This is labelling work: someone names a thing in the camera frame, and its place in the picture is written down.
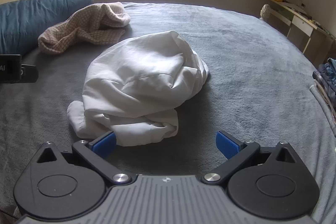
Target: gray ribbed panel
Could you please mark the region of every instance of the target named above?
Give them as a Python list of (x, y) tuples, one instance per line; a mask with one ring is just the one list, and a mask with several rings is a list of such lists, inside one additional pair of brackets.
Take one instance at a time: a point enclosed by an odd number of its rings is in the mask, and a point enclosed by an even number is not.
[[(236, 207), (219, 186), (208, 186), (195, 176), (139, 175), (127, 186), (112, 188), (106, 200), (86, 216), (62, 224), (254, 224), (264, 220)], [(20, 224), (41, 224), (23, 218)], [(290, 224), (313, 224), (303, 217)]]

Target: gray bedspread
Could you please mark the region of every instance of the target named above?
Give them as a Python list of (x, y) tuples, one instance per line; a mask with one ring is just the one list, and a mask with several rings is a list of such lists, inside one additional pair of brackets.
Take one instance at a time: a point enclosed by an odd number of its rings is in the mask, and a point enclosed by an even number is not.
[[(289, 141), (320, 187), (317, 222), (335, 223), (336, 140), (309, 91), (313, 65), (285, 36), (258, 18), (214, 8), (125, 4), (131, 16), (123, 39), (175, 30), (209, 66), (201, 92), (177, 108), (179, 132), (160, 143), (118, 147), (110, 162), (131, 173), (205, 173), (225, 158), (215, 132), (226, 130), (263, 146)], [(81, 100), (86, 70), (105, 47), (77, 44), (58, 56), (38, 49), (24, 62), (38, 67), (35, 84), (0, 85), (0, 207), (44, 141), (69, 146), (78, 138), (67, 107)]]

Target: silver screw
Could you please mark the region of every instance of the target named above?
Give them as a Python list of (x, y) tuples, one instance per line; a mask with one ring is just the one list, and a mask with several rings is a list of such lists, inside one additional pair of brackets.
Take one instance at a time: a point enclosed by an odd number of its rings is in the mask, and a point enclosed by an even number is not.
[(113, 177), (112, 177), (112, 180), (115, 182), (115, 183), (119, 183), (119, 184), (122, 184), (122, 183), (125, 183), (126, 181), (128, 181), (129, 179), (129, 176), (126, 175), (126, 174), (115, 174)]
[(221, 176), (216, 173), (208, 173), (204, 176), (206, 181), (218, 181), (221, 179)]

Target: white drawer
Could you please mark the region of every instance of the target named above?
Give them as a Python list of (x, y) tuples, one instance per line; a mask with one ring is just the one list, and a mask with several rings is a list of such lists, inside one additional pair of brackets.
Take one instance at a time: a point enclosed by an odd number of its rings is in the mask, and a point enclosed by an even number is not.
[(294, 15), (292, 23), (309, 37), (314, 30), (312, 26), (310, 26), (307, 22), (297, 17), (296, 15)]

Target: checkered pink towel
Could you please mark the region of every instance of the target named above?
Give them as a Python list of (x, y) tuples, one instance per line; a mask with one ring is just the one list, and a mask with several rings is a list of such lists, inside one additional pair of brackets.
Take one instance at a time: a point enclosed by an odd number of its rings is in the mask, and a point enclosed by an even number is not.
[[(75, 12), (65, 22), (46, 29), (38, 38), (39, 48), (47, 54), (60, 54), (76, 42), (113, 45), (125, 33), (116, 27), (124, 27), (130, 20), (120, 2), (92, 4)], [(113, 29), (100, 30), (101, 26)]]

